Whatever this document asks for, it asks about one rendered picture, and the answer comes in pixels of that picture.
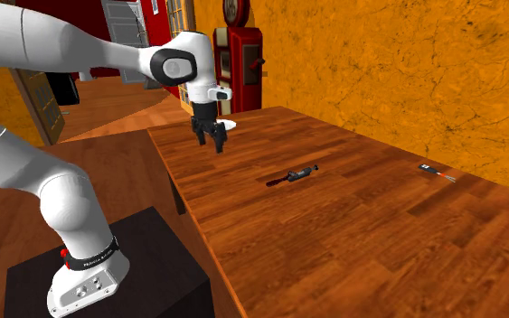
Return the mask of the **red vintage fuel pump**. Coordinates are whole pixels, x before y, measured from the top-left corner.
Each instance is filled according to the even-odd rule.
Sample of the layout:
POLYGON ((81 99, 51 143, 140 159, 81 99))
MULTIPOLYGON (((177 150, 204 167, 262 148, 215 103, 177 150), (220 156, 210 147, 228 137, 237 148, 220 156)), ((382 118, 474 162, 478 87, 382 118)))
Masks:
POLYGON ((217 83, 232 90, 230 100, 218 102, 222 116, 262 107, 263 36, 259 28, 246 27, 250 0, 222 0, 226 27, 213 31, 217 83))

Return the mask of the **black handled fork tool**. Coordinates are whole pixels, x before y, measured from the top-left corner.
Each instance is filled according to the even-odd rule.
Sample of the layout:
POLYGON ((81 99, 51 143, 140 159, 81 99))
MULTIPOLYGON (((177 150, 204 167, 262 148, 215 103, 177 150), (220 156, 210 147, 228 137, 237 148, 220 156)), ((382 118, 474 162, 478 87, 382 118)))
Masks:
POLYGON ((451 182, 456 182, 456 178, 454 178, 454 177, 452 177, 452 176, 449 176, 449 175, 447 175, 447 174, 445 174, 445 173, 441 173, 441 172, 439 172, 437 169, 435 169, 435 168, 433 168, 433 167, 431 167, 431 166, 429 166, 429 165, 426 165, 426 164, 420 164, 420 165, 418 166, 418 168, 419 168, 420 170, 422 170, 422 171, 425 171, 425 172, 428 172, 428 173, 433 173, 433 174, 436 174, 436 175, 438 175, 438 176, 444 177, 444 178, 448 179, 448 180, 449 180, 449 181, 451 181, 451 182))

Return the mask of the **yellow framed glazed door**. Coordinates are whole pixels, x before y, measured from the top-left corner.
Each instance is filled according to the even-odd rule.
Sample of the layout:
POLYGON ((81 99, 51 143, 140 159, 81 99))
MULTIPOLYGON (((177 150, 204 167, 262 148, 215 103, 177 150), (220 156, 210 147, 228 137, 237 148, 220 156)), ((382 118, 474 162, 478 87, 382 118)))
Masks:
MULTIPOLYGON (((175 38, 182 31, 188 31, 188 23, 185 11, 185 0, 165 0, 166 13, 169 23, 171 38, 175 38)), ((188 114, 193 114, 193 108, 188 97, 188 89, 185 84, 178 86, 181 107, 188 114)))

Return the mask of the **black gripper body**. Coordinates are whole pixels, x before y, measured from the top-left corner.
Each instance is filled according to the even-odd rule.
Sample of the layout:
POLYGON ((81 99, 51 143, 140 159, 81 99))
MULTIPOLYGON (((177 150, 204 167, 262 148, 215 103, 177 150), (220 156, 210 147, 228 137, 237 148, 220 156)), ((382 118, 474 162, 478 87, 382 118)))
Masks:
POLYGON ((195 133, 200 131, 214 134, 216 131, 226 131, 224 123, 217 121, 218 108, 216 102, 192 103, 192 130, 195 133))

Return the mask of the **black and grey hand tool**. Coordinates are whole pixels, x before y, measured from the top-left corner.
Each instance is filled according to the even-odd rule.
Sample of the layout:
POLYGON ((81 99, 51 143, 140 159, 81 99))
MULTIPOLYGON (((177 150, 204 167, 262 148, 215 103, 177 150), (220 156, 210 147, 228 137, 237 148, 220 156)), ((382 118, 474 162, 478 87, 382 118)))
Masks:
POLYGON ((294 181, 297 181, 299 179, 309 176, 313 171, 316 171, 318 169, 319 169, 319 167, 315 164, 314 166, 304 168, 303 170, 301 170, 299 172, 289 171, 287 173, 287 175, 285 175, 284 177, 267 182, 266 186, 272 187, 272 186, 278 185, 284 181, 294 182, 294 181))

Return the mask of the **brown glazed wooden door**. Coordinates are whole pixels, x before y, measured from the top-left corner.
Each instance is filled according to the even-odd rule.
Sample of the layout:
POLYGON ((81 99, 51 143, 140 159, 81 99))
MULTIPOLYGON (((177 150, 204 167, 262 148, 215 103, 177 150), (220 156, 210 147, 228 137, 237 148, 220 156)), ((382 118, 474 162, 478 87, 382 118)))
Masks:
POLYGON ((44 72, 9 69, 45 145, 55 145, 64 117, 44 72))

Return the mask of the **black robot stand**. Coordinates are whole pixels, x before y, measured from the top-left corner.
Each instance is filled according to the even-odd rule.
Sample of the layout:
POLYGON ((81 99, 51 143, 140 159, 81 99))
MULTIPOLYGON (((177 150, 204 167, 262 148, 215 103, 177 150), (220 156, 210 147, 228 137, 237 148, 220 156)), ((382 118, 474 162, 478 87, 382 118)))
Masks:
MULTIPOLYGON (((215 318, 209 277, 155 208, 110 225, 130 262, 120 288, 64 318, 215 318)), ((52 318, 47 293, 62 246, 7 270, 4 318, 52 318)))

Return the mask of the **grey panelled door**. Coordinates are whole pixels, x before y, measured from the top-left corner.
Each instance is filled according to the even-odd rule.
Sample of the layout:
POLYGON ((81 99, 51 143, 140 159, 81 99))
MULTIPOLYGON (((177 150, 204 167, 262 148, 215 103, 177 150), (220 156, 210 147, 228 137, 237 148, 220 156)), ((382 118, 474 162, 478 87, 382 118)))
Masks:
POLYGON ((145 48, 146 26, 140 0, 101 0, 111 41, 145 48))

